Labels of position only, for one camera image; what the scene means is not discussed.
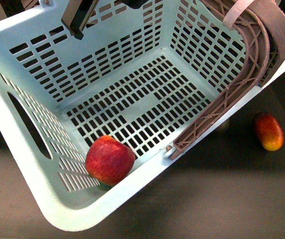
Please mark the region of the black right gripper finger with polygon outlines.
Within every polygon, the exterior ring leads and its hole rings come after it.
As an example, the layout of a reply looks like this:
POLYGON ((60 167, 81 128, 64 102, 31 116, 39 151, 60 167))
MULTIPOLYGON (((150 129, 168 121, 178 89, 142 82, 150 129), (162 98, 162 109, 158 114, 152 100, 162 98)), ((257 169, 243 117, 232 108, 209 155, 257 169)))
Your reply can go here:
POLYGON ((99 0, 70 0, 68 2, 61 21, 76 39, 83 38, 82 31, 98 2, 99 0))

